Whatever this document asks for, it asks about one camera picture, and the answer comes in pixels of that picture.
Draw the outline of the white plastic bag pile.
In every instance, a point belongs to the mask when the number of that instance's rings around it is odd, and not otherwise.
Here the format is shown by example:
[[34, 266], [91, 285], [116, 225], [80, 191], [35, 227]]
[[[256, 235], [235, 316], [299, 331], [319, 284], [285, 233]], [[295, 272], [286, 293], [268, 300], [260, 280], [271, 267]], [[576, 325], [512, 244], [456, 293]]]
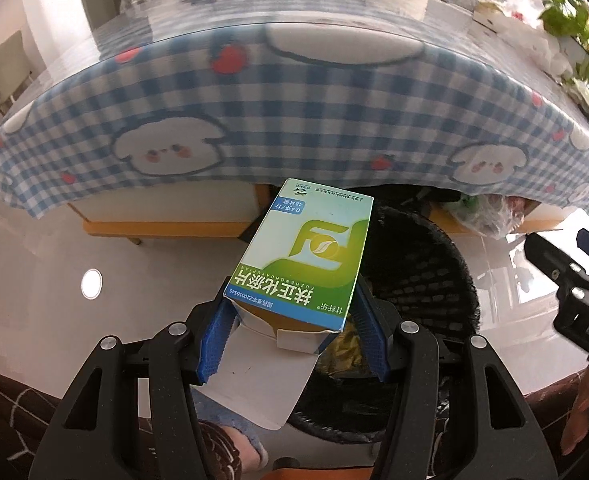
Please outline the white plastic bag pile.
[[494, 3], [478, 3], [473, 19], [493, 30], [497, 37], [526, 55], [549, 76], [559, 79], [573, 74], [567, 56], [560, 50], [559, 41], [545, 30], [532, 28], [518, 18], [507, 16]]

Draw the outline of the green potted plant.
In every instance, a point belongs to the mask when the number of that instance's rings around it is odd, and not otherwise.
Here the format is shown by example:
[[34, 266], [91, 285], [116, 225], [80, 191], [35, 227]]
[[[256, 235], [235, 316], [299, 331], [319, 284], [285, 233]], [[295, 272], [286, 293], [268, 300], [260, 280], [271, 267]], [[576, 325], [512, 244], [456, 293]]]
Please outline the green potted plant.
[[557, 38], [570, 38], [587, 56], [572, 62], [575, 76], [589, 84], [589, 4], [585, 0], [543, 0], [539, 16], [545, 32]]

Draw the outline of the blue checkered bear tablecloth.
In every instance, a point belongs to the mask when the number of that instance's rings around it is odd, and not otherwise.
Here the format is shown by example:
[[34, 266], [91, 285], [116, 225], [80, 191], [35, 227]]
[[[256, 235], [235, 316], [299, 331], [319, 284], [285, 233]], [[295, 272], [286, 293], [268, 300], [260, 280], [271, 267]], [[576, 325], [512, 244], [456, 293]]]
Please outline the blue checkered bear tablecloth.
[[53, 62], [0, 123], [0, 195], [33, 217], [118, 188], [289, 178], [589, 211], [589, 122], [441, 2], [153, 0]]

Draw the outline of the black trash bin with liner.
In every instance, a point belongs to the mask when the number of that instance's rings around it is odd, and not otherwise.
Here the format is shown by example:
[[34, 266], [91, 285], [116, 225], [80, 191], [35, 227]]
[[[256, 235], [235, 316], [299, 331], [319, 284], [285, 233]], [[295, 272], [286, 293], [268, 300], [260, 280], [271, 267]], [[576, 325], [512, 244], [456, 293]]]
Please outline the black trash bin with liner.
[[447, 361], [453, 362], [456, 346], [477, 334], [480, 324], [478, 295], [464, 257], [451, 237], [420, 214], [375, 209], [360, 278], [377, 301], [377, 318], [388, 338], [386, 378], [334, 378], [314, 370], [288, 419], [304, 434], [339, 444], [383, 438], [395, 398], [389, 374], [402, 363], [392, 347], [395, 328], [414, 322], [429, 330], [447, 346]]

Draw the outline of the gold tissue package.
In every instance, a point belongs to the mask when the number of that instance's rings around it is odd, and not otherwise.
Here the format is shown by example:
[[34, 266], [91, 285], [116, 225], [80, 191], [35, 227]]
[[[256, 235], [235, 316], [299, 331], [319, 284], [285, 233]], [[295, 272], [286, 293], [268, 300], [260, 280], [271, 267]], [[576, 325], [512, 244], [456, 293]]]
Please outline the gold tissue package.
[[344, 330], [322, 352], [315, 370], [334, 378], [372, 375], [361, 338], [354, 327]]

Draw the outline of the beige dining chair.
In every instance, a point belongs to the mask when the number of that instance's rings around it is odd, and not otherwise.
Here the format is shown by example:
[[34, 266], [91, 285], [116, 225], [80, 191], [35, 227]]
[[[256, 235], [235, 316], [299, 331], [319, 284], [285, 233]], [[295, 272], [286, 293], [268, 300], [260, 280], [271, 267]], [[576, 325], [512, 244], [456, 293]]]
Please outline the beige dining chair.
[[0, 44], [0, 112], [5, 115], [14, 95], [34, 80], [32, 65], [24, 50], [22, 31], [14, 32]]

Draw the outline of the green white medicine box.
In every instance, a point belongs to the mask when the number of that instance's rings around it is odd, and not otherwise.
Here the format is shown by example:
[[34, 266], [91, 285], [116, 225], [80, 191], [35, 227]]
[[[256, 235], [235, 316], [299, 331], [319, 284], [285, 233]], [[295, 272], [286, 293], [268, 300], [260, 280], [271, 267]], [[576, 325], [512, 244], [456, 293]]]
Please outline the green white medicine box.
[[200, 392], [267, 430], [285, 425], [319, 355], [345, 328], [373, 199], [288, 179], [224, 290], [237, 310]]

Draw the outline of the plastic bags under table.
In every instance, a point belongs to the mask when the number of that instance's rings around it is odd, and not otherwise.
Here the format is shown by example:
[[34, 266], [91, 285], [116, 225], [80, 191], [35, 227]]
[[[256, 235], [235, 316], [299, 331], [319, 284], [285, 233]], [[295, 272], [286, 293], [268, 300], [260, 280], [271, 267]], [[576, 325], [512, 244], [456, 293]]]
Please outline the plastic bags under table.
[[464, 228], [495, 240], [519, 228], [526, 215], [523, 198], [495, 194], [462, 195], [442, 207]]

